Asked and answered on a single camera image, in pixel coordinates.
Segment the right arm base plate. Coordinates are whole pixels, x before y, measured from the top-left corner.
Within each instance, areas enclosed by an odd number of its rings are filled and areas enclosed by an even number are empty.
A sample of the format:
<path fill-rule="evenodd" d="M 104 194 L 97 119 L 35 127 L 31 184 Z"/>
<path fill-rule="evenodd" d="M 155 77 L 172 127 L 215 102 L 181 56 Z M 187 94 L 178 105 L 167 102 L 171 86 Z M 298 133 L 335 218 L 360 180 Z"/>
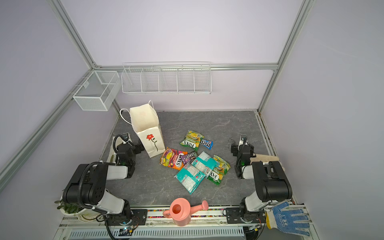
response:
<path fill-rule="evenodd" d="M 266 216 L 262 212 L 244 213 L 239 207 L 226 208 L 223 213 L 228 224 L 264 224 Z"/>

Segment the white mesh box basket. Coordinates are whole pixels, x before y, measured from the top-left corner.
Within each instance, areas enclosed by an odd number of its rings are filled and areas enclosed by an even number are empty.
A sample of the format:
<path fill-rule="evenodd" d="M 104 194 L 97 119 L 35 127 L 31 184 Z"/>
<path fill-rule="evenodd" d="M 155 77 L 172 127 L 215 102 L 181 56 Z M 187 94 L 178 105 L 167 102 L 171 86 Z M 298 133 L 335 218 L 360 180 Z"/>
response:
<path fill-rule="evenodd" d="M 117 71 L 92 71 L 74 93 L 73 99 L 83 111 L 106 112 L 112 106 L 121 87 Z"/>

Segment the beige work glove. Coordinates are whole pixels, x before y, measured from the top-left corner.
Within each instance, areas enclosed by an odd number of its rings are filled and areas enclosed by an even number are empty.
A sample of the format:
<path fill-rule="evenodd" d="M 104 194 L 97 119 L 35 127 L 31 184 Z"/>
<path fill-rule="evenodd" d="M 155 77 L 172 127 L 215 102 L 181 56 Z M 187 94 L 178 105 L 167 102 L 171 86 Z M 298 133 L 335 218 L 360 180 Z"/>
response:
<path fill-rule="evenodd" d="M 253 162 L 262 162 L 264 167 L 268 167 L 269 162 L 279 162 L 280 159 L 277 156 L 261 155 L 256 154 L 255 157 L 251 158 L 251 164 Z"/>
<path fill-rule="evenodd" d="M 107 162 L 112 164 L 116 163 L 116 153 L 114 151 L 114 140 L 115 140 L 115 136 L 112 137 L 112 143 L 111 143 L 109 155 L 107 158 Z"/>

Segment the teal snack pack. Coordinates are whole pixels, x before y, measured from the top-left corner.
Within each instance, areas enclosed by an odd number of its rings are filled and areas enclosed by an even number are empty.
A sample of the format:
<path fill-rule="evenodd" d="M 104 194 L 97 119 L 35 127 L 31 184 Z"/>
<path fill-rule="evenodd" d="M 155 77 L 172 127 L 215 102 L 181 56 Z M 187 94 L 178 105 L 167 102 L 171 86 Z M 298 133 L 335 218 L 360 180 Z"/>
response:
<path fill-rule="evenodd" d="M 207 178 L 212 170 L 218 166 L 218 163 L 206 152 L 202 152 L 193 160 L 192 165 Z"/>
<path fill-rule="evenodd" d="M 176 178 L 184 186 L 190 195 L 197 189 L 205 177 L 206 175 L 203 172 L 190 163 L 186 164 L 174 176 L 174 178 Z"/>

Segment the green Fox's spring tea bag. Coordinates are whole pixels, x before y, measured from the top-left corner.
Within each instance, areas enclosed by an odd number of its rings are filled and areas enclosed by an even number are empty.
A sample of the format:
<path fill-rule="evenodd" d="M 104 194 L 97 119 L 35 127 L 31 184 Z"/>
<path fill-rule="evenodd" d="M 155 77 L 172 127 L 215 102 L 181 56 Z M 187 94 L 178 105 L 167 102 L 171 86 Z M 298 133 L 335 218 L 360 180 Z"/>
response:
<path fill-rule="evenodd" d="M 227 161 L 217 155 L 214 155 L 213 159 L 216 161 L 217 165 L 208 175 L 208 180 L 219 186 L 231 166 Z"/>

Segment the beige work glove right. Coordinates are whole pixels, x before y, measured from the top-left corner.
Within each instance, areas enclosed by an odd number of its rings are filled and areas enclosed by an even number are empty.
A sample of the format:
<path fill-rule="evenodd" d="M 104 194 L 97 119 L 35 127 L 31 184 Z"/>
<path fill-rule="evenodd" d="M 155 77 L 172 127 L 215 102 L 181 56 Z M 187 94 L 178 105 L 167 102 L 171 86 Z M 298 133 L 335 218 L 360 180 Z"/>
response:
<path fill-rule="evenodd" d="M 253 162 L 262 162 L 264 167 L 268 167 L 269 162 L 279 162 L 280 159 L 277 156 L 261 155 L 256 154 L 255 157 L 251 158 L 251 164 Z"/>

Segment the white paper gift bag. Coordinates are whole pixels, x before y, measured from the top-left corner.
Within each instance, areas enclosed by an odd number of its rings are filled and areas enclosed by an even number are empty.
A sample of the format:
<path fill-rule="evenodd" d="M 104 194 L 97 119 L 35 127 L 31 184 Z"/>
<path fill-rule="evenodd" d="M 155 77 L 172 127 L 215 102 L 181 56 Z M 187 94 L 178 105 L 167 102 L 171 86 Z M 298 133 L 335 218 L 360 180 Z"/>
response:
<path fill-rule="evenodd" d="M 119 114 L 123 121 L 132 126 L 150 158 L 165 152 L 159 117 L 152 100 L 129 110 L 120 109 Z"/>

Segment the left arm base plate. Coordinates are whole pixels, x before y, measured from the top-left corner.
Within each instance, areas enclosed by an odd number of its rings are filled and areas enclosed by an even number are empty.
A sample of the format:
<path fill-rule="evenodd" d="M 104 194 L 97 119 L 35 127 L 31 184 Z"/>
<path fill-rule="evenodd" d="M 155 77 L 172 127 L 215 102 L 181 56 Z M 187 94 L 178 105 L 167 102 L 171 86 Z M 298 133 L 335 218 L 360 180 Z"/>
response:
<path fill-rule="evenodd" d="M 132 209 L 130 219 L 123 214 L 120 214 L 110 215 L 107 217 L 106 221 L 109 226 L 144 226 L 147 218 L 147 209 Z"/>

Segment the blue M&M's packet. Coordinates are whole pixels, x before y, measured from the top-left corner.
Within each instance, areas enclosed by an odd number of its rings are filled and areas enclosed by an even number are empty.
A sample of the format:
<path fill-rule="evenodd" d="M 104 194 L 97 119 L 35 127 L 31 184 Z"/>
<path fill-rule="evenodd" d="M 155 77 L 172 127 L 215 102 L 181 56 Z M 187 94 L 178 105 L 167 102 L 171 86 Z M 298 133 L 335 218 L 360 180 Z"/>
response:
<path fill-rule="evenodd" d="M 206 148 L 211 150 L 212 147 L 213 147 L 213 141 L 210 141 L 210 140 L 207 140 L 207 139 L 202 139 L 200 141 L 200 145 L 205 146 Z"/>

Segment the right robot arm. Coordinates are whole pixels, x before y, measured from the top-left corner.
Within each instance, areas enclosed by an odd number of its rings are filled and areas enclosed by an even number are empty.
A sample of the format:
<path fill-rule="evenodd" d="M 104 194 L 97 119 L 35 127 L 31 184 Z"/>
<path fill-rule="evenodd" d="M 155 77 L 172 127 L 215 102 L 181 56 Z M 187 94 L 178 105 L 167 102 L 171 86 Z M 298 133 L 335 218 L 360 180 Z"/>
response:
<path fill-rule="evenodd" d="M 262 222 L 264 208 L 272 203 L 292 198 L 293 190 L 279 158 L 256 154 L 254 147 L 243 143 L 231 145 L 237 158 L 235 172 L 238 179 L 253 180 L 254 192 L 240 203 L 240 219 L 246 223 Z"/>

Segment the brown M&M's packet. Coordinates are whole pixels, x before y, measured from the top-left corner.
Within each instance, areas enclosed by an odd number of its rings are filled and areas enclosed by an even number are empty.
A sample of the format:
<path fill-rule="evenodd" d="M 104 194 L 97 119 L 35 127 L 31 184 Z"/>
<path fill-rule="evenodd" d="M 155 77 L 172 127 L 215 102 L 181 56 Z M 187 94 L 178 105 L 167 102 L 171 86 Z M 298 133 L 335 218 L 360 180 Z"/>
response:
<path fill-rule="evenodd" d="M 193 162 L 197 158 L 197 156 L 197 152 L 193 151 L 191 153 L 187 153 L 186 155 L 180 156 L 180 159 L 186 165 L 189 162 Z"/>

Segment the pink watering can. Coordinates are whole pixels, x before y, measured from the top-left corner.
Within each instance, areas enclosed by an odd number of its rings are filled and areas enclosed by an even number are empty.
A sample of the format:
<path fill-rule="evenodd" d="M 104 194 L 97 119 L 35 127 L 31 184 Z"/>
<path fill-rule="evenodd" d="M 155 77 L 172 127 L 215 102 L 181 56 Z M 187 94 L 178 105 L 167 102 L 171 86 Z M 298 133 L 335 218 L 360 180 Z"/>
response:
<path fill-rule="evenodd" d="M 192 218 L 192 215 L 198 211 L 207 211 L 209 204 L 203 200 L 200 205 L 191 206 L 190 202 L 184 198 L 175 199 L 170 208 L 163 212 L 163 216 L 172 219 L 177 226 L 186 226 Z"/>

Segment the white blue dotted glove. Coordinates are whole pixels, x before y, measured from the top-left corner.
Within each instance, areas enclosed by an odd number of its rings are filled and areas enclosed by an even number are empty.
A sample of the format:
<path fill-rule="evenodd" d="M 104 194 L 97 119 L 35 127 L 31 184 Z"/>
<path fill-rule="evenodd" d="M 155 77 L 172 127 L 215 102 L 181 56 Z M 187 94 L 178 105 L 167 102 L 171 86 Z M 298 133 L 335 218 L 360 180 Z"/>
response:
<path fill-rule="evenodd" d="M 277 229 L 285 234 L 310 237 L 310 219 L 302 209 L 289 210 L 287 201 L 281 202 L 266 211 L 268 229 Z"/>

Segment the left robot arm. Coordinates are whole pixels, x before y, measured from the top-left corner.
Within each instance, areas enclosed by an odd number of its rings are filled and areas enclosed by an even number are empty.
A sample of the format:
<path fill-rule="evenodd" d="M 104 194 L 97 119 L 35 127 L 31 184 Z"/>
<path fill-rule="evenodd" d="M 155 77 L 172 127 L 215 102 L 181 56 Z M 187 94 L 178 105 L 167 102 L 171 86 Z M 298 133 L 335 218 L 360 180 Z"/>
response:
<path fill-rule="evenodd" d="M 114 146 L 115 163 L 92 162 L 79 165 L 64 189 L 62 201 L 104 216 L 116 216 L 121 225 L 129 224 L 134 217 L 129 202 L 112 195 L 106 183 L 130 179 L 135 171 L 136 155 L 144 150 L 143 144 L 127 142 Z"/>

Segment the small potted plant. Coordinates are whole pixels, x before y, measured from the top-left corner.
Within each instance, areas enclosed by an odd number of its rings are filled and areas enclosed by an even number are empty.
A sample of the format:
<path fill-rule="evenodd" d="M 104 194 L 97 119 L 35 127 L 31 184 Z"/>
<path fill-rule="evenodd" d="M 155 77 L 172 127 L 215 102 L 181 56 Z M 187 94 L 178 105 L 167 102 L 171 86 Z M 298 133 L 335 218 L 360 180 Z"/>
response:
<path fill-rule="evenodd" d="M 76 217 L 81 222 L 92 222 L 95 221 L 99 215 L 91 209 L 83 208 L 77 204 L 66 204 L 62 199 L 55 201 L 57 209 L 67 217 Z"/>

